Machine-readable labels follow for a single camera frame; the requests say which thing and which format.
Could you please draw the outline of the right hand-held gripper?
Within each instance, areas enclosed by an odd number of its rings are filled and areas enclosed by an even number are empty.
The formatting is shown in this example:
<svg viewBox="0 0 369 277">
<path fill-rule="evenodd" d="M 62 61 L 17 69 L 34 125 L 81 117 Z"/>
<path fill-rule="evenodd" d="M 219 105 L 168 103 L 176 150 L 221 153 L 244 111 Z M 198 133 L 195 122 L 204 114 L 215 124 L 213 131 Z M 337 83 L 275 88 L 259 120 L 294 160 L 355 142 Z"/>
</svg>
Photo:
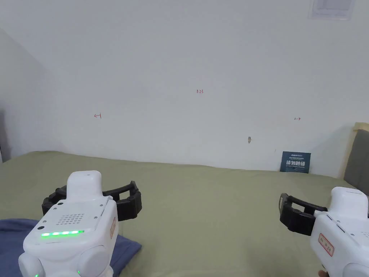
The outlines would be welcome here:
<svg viewBox="0 0 369 277">
<path fill-rule="evenodd" d="M 310 236 L 310 245 L 330 277 L 369 275 L 368 197 L 360 190 L 335 187 L 328 209 L 282 193 L 280 222 Z"/>
</svg>

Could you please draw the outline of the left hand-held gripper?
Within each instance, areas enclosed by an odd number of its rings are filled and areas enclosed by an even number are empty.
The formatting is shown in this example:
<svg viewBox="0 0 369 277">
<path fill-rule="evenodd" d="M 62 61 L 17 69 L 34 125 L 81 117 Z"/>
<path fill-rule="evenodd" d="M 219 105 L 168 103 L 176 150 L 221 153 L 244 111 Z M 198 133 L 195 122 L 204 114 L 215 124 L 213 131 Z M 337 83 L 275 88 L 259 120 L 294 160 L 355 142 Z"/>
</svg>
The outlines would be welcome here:
<svg viewBox="0 0 369 277">
<path fill-rule="evenodd" d="M 18 263 L 24 277 L 111 277 L 118 221 L 142 209 L 135 183 L 102 192 L 98 171 L 73 172 L 43 200 L 43 217 L 26 236 Z M 120 199 L 120 194 L 129 196 Z"/>
</svg>

